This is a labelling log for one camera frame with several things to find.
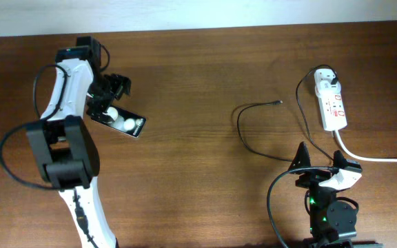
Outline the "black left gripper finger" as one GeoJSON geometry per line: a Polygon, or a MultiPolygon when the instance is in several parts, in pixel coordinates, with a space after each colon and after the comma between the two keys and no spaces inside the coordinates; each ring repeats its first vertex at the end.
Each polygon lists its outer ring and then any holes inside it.
{"type": "Polygon", "coordinates": [[[123,95],[129,96],[131,92],[131,80],[126,76],[116,76],[115,99],[120,100],[123,95]]]}
{"type": "Polygon", "coordinates": [[[89,103],[86,114],[89,115],[93,121],[110,123],[111,116],[106,113],[107,110],[108,106],[106,105],[89,103]]]}

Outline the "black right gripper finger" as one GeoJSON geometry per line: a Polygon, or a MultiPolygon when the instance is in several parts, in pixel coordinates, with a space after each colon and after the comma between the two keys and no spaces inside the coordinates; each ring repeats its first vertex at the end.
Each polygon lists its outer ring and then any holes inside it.
{"type": "Polygon", "coordinates": [[[345,169],[349,165],[347,159],[343,156],[340,150],[334,152],[333,167],[339,169],[345,169]]]}
{"type": "Polygon", "coordinates": [[[288,171],[290,173],[305,173],[311,166],[307,145],[305,142],[301,142],[288,171]]]}

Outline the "black Galaxy smartphone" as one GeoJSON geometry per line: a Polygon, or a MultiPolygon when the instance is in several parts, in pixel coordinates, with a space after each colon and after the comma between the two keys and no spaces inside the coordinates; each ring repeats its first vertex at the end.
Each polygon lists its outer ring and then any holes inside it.
{"type": "Polygon", "coordinates": [[[140,136],[147,121],[144,116],[139,116],[113,105],[109,106],[107,112],[102,113],[101,117],[106,117],[107,121],[94,117],[91,117],[91,120],[133,138],[140,136]]]}

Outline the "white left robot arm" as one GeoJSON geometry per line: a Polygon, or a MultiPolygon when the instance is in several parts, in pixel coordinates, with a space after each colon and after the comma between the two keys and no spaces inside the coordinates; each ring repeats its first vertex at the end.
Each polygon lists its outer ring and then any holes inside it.
{"type": "Polygon", "coordinates": [[[131,81],[104,74],[105,46],[93,37],[79,37],[72,48],[59,50],[52,96],[40,119],[26,127],[42,179],[58,192],[70,211],[82,247],[118,247],[99,198],[99,153],[83,122],[84,114],[102,124],[117,119],[108,109],[131,81]]]}

